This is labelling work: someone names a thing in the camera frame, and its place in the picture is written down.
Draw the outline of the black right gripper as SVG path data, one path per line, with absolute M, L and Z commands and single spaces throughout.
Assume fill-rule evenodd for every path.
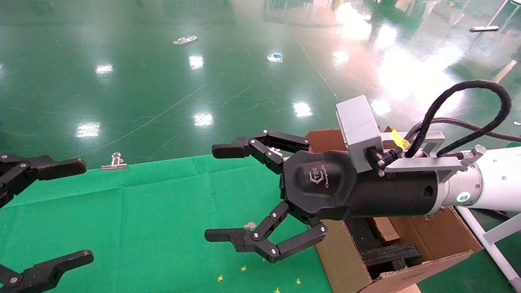
M 254 252 L 270 263 L 288 258 L 324 240 L 321 220 L 360 217 L 425 215 L 437 200 L 439 184 L 434 171 L 402 171 L 379 176 L 358 173 L 347 151 L 310 153 L 305 137 L 264 129 L 253 136 L 236 137 L 229 144 L 212 146 L 214 158 L 253 157 L 273 173 L 281 174 L 280 202 L 253 230 L 208 229 L 208 242 L 232 243 L 236 252 Z M 287 161 L 276 152 L 294 153 Z M 279 244 L 269 236 L 288 214 L 309 229 Z

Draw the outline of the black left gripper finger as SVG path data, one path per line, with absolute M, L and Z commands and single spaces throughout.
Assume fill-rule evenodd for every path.
M 85 161 L 73 158 L 54 161 L 49 156 L 24 158 L 8 153 L 0 156 L 0 207 L 11 202 L 35 181 L 49 181 L 86 172 Z
M 94 261 L 91 250 L 81 250 L 33 265 L 23 272 L 0 266 L 2 293 L 43 293 L 54 289 L 67 271 Z

